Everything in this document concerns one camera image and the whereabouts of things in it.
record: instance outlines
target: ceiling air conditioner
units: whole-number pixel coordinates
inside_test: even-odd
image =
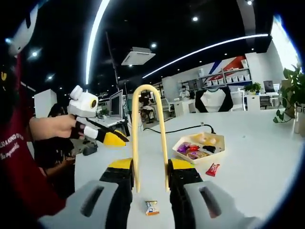
[[[143,65],[156,54],[150,49],[133,47],[122,62],[122,65]]]

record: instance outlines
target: yellow trigger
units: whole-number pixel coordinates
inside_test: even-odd
[[[6,73],[3,73],[3,72],[1,72],[1,79],[2,79],[2,81],[5,81],[6,80]]]

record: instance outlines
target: ceiling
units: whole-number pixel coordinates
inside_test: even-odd
[[[246,5],[244,0],[110,0],[93,48],[90,83],[85,85],[89,37],[100,2],[49,0],[39,9],[34,35],[23,51],[22,76],[22,81],[36,93],[51,88],[58,93],[59,99],[65,99],[64,95],[77,84],[94,94],[107,90],[114,93],[116,81],[106,32],[119,81],[129,79],[128,91],[142,83],[159,82],[161,77],[252,52],[252,48],[254,52],[265,52],[270,42],[270,38],[258,38],[217,46],[142,79],[153,70],[208,45],[255,33],[269,33],[273,12],[265,0],[255,0],[253,6]],[[254,8],[254,18],[248,16],[250,22],[254,22],[250,28],[245,26],[247,13],[243,13],[238,2]],[[156,56],[146,64],[121,66],[132,47],[150,48],[153,42],[157,44],[152,49]],[[38,51],[36,58],[30,57],[33,51]]]

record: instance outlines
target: black cable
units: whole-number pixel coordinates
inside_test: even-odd
[[[195,126],[187,127],[187,128],[184,128],[184,129],[173,130],[173,131],[169,131],[169,132],[165,132],[165,133],[166,133],[166,134],[170,134],[170,133],[175,133],[175,132],[178,132],[178,131],[187,130],[187,129],[192,129],[192,128],[197,128],[197,127],[201,127],[201,126],[208,126],[208,127],[210,127],[210,128],[211,128],[211,134],[216,134],[216,133],[214,132],[213,127],[211,127],[211,126],[208,125],[208,124],[195,125]],[[152,130],[152,131],[154,131],[154,132],[156,132],[156,133],[159,133],[159,134],[161,133],[160,131],[153,130],[153,129],[151,129],[151,128],[145,128],[144,130]]]

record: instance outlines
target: yellow u-shaped tube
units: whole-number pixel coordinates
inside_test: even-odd
[[[139,95],[141,91],[149,90],[152,91],[156,97],[157,110],[160,119],[160,130],[162,139],[162,150],[164,157],[164,168],[165,168],[165,190],[169,191],[168,187],[168,174],[167,174],[167,148],[166,148],[166,138],[165,138],[165,126],[161,97],[157,89],[151,85],[145,84],[138,87],[132,97],[132,157],[133,157],[133,167],[134,167],[134,178],[137,192],[140,191],[140,177],[139,177],[139,155],[138,155],[138,112],[139,112]]]

